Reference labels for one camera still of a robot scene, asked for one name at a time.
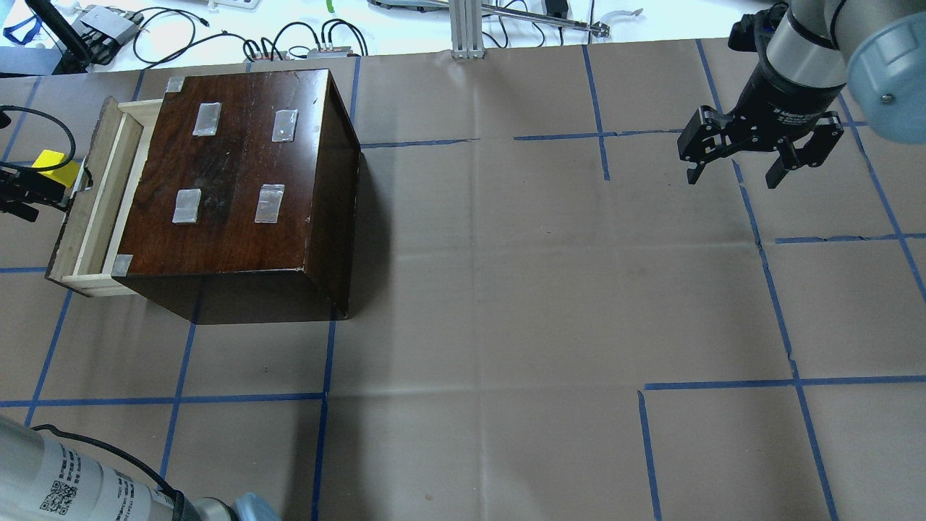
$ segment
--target qr code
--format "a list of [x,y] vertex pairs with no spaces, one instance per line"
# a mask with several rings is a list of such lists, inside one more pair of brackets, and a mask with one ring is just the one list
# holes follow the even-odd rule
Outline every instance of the qr code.
[[74,501],[77,496],[77,487],[65,485],[60,481],[52,483],[51,490],[42,502],[39,508],[51,514],[66,515],[70,508],[70,502]]

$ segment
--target blue strap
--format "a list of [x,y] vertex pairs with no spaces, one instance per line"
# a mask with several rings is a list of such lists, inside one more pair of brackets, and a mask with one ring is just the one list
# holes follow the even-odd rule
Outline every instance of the blue strap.
[[[26,32],[26,35],[22,37],[22,40],[20,40],[16,36],[13,36],[13,32],[15,32],[17,29],[23,27],[24,25],[26,25],[27,23],[33,20],[35,20],[35,23],[32,25],[32,28],[29,29],[29,32]],[[3,29],[3,35],[4,37],[7,38],[7,40],[9,40],[10,42],[13,42],[14,44],[25,45],[31,42],[35,38],[35,35],[38,34],[41,29],[42,29],[42,21],[39,19],[39,17],[32,15],[31,18],[25,19],[21,21],[20,23],[14,25],[13,27],[5,27]]]

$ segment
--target blue tape grid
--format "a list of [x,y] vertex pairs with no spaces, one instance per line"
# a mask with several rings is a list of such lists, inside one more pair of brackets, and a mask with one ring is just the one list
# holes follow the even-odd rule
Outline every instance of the blue tape grid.
[[[704,47],[700,40],[696,40],[695,44],[697,46],[698,54],[701,58],[702,65],[704,66],[705,74],[707,76],[708,86],[710,87],[710,92],[713,97],[714,103],[718,109],[720,109],[720,100],[718,97],[717,89],[713,81],[713,77],[710,72],[710,67],[707,63],[707,56],[704,52]],[[589,58],[587,46],[582,46],[582,56],[585,62],[586,73],[589,81],[589,90],[591,93],[594,114],[595,114],[595,127],[597,132],[594,133],[566,133],[566,134],[540,134],[540,135],[523,135],[515,136],[514,139],[517,141],[539,141],[539,140],[561,140],[561,139],[584,139],[584,138],[597,138],[599,141],[599,150],[601,153],[602,160],[602,170],[605,176],[605,180],[610,179],[609,168],[607,163],[607,152],[604,147],[604,139],[607,137],[622,137],[630,135],[639,135],[639,134],[648,134],[648,133],[680,133],[682,129],[667,129],[667,130],[644,130],[644,131],[628,131],[628,132],[605,132],[602,128],[601,123],[601,113],[600,107],[598,105],[597,92],[594,84],[594,74],[592,71],[592,64]],[[350,100],[350,117],[352,121],[356,121],[356,109],[357,109],[357,88],[359,85],[359,74],[360,74],[360,58],[356,58],[355,69],[354,69],[354,80],[353,80],[353,91],[351,94]],[[32,86],[31,92],[29,94],[26,106],[29,107],[36,95],[36,92],[39,87],[41,78],[37,78],[35,83]],[[135,85],[135,90],[132,95],[132,100],[136,100],[141,91],[142,83],[144,81],[144,71],[141,71],[137,84]],[[914,279],[917,282],[918,287],[920,288],[920,293],[923,296],[924,301],[926,301],[926,288],[924,288],[922,283],[922,278],[920,276],[919,267],[916,262],[913,260],[912,255],[909,252],[907,246],[907,240],[909,239],[922,239],[926,238],[926,234],[905,234],[901,231],[900,226],[894,216],[894,212],[890,207],[890,204],[887,201],[887,197],[884,194],[880,181],[877,177],[877,174],[871,165],[870,159],[865,152],[864,146],[862,145],[860,135],[858,133],[857,127],[866,126],[867,123],[864,121],[854,121],[848,110],[848,107],[845,104],[845,101],[840,96],[840,103],[843,106],[844,112],[848,121],[845,122],[845,127],[850,128],[856,139],[857,146],[859,151],[864,156],[871,180],[874,184],[875,189],[878,191],[879,197],[881,198],[884,209],[888,214],[888,218],[891,221],[892,226],[895,229],[895,233],[891,235],[880,235],[874,237],[865,237],[861,235],[839,235],[834,237],[783,237],[775,240],[776,244],[812,244],[812,243],[827,243],[827,242],[854,242],[854,241],[869,241],[869,240],[897,240],[901,243],[902,249],[904,250],[905,256],[907,257],[907,262],[910,265],[911,272],[914,276]],[[13,144],[16,140],[19,130],[22,127],[23,121],[25,119],[25,114],[20,115],[19,120],[14,128],[12,138],[6,146],[4,151],[3,159],[9,157],[10,151],[12,150]],[[450,139],[450,140],[431,140],[431,141],[407,141],[407,142],[394,142],[394,143],[370,143],[362,145],[363,148],[380,148],[380,147],[402,147],[402,146],[442,146],[442,145],[452,145],[454,143],[475,141],[475,139]],[[849,377],[835,377],[835,378],[808,378],[804,379],[800,377],[799,372],[797,371],[796,363],[791,360],[791,346],[790,339],[787,336],[787,329],[784,324],[783,315],[781,312],[781,305],[777,298],[777,291],[774,288],[774,280],[771,276],[768,259],[766,258],[765,251],[761,244],[761,238],[758,234],[758,228],[756,225],[755,214],[752,211],[752,206],[749,201],[749,195],[743,186],[743,176],[740,172],[739,165],[734,161],[733,162],[734,170],[737,174],[737,181],[740,183],[741,193],[744,199],[744,204],[746,211],[749,215],[750,223],[753,227],[753,232],[757,242],[757,248],[759,256],[763,262],[763,269],[766,273],[767,283],[769,285],[770,296],[772,299],[773,306],[775,308],[776,317],[779,322],[779,327],[782,333],[782,342],[784,343],[785,350],[788,353],[789,363],[792,366],[792,372],[794,377],[792,379],[772,379],[772,380],[736,380],[736,381],[713,381],[713,382],[664,382],[664,383],[651,383],[644,386],[646,391],[657,391],[657,390],[686,390],[686,389],[707,389],[707,388],[772,388],[772,387],[795,387],[798,399],[801,403],[802,414],[804,415],[805,423],[807,426],[807,433],[810,439],[811,448],[814,452],[815,463],[817,464],[818,471],[820,473],[820,482],[824,490],[824,496],[826,497],[827,507],[830,511],[831,519],[838,519],[835,511],[835,505],[832,500],[832,494],[829,491],[829,483],[826,478],[825,469],[823,467],[822,460],[820,458],[820,451],[817,447],[816,436],[813,431],[813,425],[810,419],[809,410],[807,408],[807,401],[804,396],[803,387],[805,386],[840,386],[840,385],[871,385],[871,384],[908,384],[908,383],[926,383],[926,375],[897,375],[897,376],[849,376]],[[4,273],[43,273],[45,271],[44,267],[6,267],[0,268],[0,274]],[[147,397],[147,398],[114,398],[114,399],[55,399],[55,400],[42,400],[40,398],[42,393],[42,388],[44,385],[44,380],[47,377],[48,368],[51,364],[52,357],[55,353],[56,344],[60,336],[61,328],[63,326],[65,317],[68,312],[69,303],[71,300],[72,293],[69,291],[65,296],[64,303],[61,307],[61,312],[58,316],[58,321],[56,324],[55,333],[53,334],[52,341],[49,346],[49,350],[46,354],[43,370],[40,373],[39,381],[36,385],[36,389],[33,393],[31,400],[0,400],[0,408],[6,407],[29,407],[29,412],[27,414],[26,425],[29,425],[34,414],[34,411],[37,407],[71,407],[71,406],[105,406],[105,405],[145,405],[145,404],[171,404],[171,420],[169,426],[169,435],[165,442],[164,456],[161,464],[162,475],[167,471],[167,464],[169,460],[170,448],[172,445],[173,434],[176,427],[177,414],[179,407],[184,403],[241,403],[241,402],[255,402],[255,401],[285,401],[285,400],[319,400],[321,402],[321,413],[319,419],[319,436],[316,447],[316,464],[315,464],[315,479],[313,484],[312,492],[312,519],[317,520],[319,516],[319,499],[320,499],[320,490],[321,490],[321,475],[322,475],[322,462],[323,462],[323,451],[324,451],[324,442],[327,432],[327,416],[328,416],[328,397],[331,389],[331,372],[332,372],[332,359],[333,359],[333,349],[334,349],[334,334],[335,334],[335,322],[334,320],[330,321],[329,324],[329,338],[328,338],[328,350],[326,356],[325,364],[325,380],[324,380],[324,389],[322,392],[318,393],[280,393],[280,394],[266,394],[266,395],[223,395],[223,396],[183,396],[182,388],[185,381],[186,370],[189,364],[189,358],[192,351],[193,340],[195,336],[195,326],[191,324],[190,330],[187,336],[187,343],[184,348],[183,361],[181,363],[181,371],[178,376],[177,391],[173,397]],[[658,498],[658,488],[657,488],[657,479],[656,479],[656,467],[655,459],[652,449],[652,441],[650,438],[649,431],[649,422],[646,415],[646,406],[644,394],[638,392],[639,398],[639,409],[641,416],[641,428],[644,439],[644,453],[646,457],[647,471],[650,479],[650,489],[653,501],[653,512],[654,517],[657,520],[661,520],[661,510],[659,506]]]

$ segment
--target yellow sponge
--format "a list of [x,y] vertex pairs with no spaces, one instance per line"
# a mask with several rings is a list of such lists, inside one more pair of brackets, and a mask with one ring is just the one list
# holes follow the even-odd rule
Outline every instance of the yellow sponge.
[[[35,160],[32,164],[33,168],[42,168],[55,166],[61,161],[63,161],[67,156],[61,152],[55,152],[54,150],[43,150],[39,154],[39,158]],[[41,175],[57,181],[58,183],[63,184],[67,188],[71,188],[74,185],[74,182],[77,181],[77,170],[80,167],[76,162],[71,161],[68,164],[57,170],[49,170],[39,172]]]

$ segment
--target clear tape piece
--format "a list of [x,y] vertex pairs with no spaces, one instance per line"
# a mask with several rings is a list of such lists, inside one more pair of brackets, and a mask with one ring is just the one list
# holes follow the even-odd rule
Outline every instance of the clear tape piece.
[[285,188],[285,184],[264,184],[260,187],[260,197],[257,199],[257,212],[254,214],[254,222],[274,224],[277,221]]
[[193,127],[193,135],[216,135],[219,129],[219,114],[222,111],[222,104],[200,103],[199,112],[196,113],[196,125]]
[[116,256],[116,259],[113,261],[113,271],[110,276],[114,277],[124,277],[126,273],[129,272],[129,265],[131,264],[131,255],[126,255],[120,253]]
[[199,217],[199,188],[177,190],[177,204],[174,206],[174,224],[194,224]]
[[299,119],[298,108],[288,108],[277,110],[276,116],[273,117],[273,136],[270,141],[273,143],[286,143],[295,139],[295,122]]
[[164,89],[166,93],[179,93],[183,90],[183,76],[171,76],[168,78],[168,86]]

